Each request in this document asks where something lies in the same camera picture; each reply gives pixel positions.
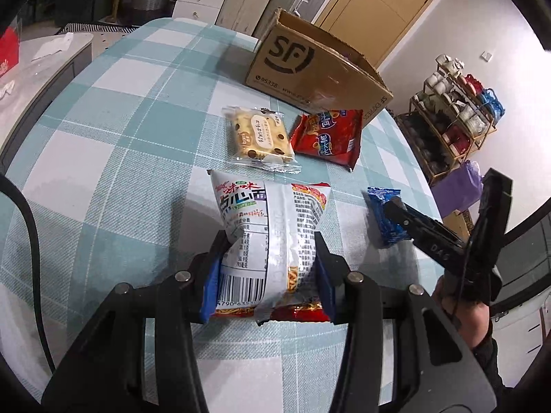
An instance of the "table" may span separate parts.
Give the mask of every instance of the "table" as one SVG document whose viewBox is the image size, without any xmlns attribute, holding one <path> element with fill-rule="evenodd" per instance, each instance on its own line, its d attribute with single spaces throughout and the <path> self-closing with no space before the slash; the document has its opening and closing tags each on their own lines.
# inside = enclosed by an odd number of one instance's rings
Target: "table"
<svg viewBox="0 0 551 413">
<path fill-rule="evenodd" d="M 48 105 L 92 61 L 91 33 L 74 34 L 67 51 L 31 61 L 49 35 L 23 41 L 19 62 L 0 77 L 0 88 L 15 81 L 11 95 L 0 99 L 0 172 L 5 173 L 19 146 Z"/>
<path fill-rule="evenodd" d="M 206 169 L 277 182 L 328 182 L 320 230 L 333 253 L 381 284 L 420 281 L 441 270 L 409 241 L 379 250 L 364 200 L 368 186 L 402 190 L 407 204 L 438 218 L 423 174 L 384 110 L 362 133 L 353 173 L 298 156 L 301 174 L 270 174 L 229 162 L 224 106 L 269 107 L 290 130 L 300 111 L 245 87 L 256 39 L 187 19 L 158 19 L 97 57 L 53 101 L 8 170 L 38 224 L 42 308 L 56 362 L 99 302 L 121 281 L 160 281 L 208 250 L 220 215 Z M 31 310 L 29 246 L 23 222 L 0 199 L 2 353 L 39 397 L 49 379 Z M 145 350 L 155 399 L 154 325 Z M 391 329 L 385 326 L 381 398 L 391 392 Z M 345 327 L 213 319 L 194 325 L 210 410 L 326 411 L 340 367 Z"/>
</svg>

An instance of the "cable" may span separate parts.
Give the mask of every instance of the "cable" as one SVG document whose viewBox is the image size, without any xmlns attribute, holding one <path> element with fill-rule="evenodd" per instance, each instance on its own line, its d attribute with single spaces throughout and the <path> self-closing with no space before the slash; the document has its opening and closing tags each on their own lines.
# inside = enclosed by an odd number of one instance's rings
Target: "cable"
<svg viewBox="0 0 551 413">
<path fill-rule="evenodd" d="M 21 191 L 9 180 L 6 176 L 0 173 L 0 191 L 5 194 L 16 207 L 21 211 L 27 231 L 29 233 L 29 242 L 31 246 L 31 273 L 32 273 L 32 303 L 34 305 L 35 320 L 37 322 L 38 336 L 40 344 L 46 356 L 46 361 L 53 374 L 56 371 L 56 366 L 53 362 L 46 332 L 44 331 L 44 322 L 42 319 L 42 303 L 40 299 L 40 246 L 38 242 L 37 225 L 32 215 L 31 207 L 27 203 L 26 198 L 21 194 Z"/>
</svg>

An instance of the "purple bag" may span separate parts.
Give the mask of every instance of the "purple bag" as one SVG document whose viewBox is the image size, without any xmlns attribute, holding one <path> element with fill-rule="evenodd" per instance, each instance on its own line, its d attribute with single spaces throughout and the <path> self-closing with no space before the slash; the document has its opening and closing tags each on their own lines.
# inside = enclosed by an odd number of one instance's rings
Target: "purple bag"
<svg viewBox="0 0 551 413">
<path fill-rule="evenodd" d="M 454 210 L 468 209 L 482 195 L 482 177 L 478 165 L 465 160 L 430 190 L 443 218 Z"/>
</svg>

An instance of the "wall switch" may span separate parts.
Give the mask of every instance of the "wall switch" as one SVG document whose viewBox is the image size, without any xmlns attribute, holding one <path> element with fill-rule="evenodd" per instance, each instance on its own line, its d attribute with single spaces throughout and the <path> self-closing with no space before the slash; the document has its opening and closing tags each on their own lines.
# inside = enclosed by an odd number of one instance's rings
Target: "wall switch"
<svg viewBox="0 0 551 413">
<path fill-rule="evenodd" d="M 490 59 L 492 58 L 492 53 L 489 53 L 487 51 L 484 51 L 480 57 L 484 59 L 486 62 L 490 62 Z"/>
</svg>

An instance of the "cracker package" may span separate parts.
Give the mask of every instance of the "cracker package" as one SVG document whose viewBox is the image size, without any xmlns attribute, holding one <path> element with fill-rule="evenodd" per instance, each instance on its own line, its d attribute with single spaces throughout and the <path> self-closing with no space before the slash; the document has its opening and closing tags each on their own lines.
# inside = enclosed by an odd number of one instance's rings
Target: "cracker package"
<svg viewBox="0 0 551 413">
<path fill-rule="evenodd" d="M 400 197 L 399 189 L 369 187 L 367 194 L 371 200 L 371 207 L 381 231 L 381 239 L 384 245 L 392 245 L 399 241 L 411 239 L 409 234 L 397 223 L 392 222 L 385 216 L 383 205 L 391 203 L 393 197 Z"/>
<path fill-rule="evenodd" d="M 298 153 L 322 158 L 354 170 L 360 156 L 362 110 L 327 110 L 302 115 L 291 137 Z"/>
<path fill-rule="evenodd" d="M 220 266 L 216 314 L 325 321 L 313 272 L 313 233 L 327 206 L 329 185 L 209 173 L 232 244 Z"/>
<path fill-rule="evenodd" d="M 301 171 L 281 113 L 243 107 L 226 107 L 223 113 L 233 125 L 236 163 L 289 174 Z"/>
</svg>

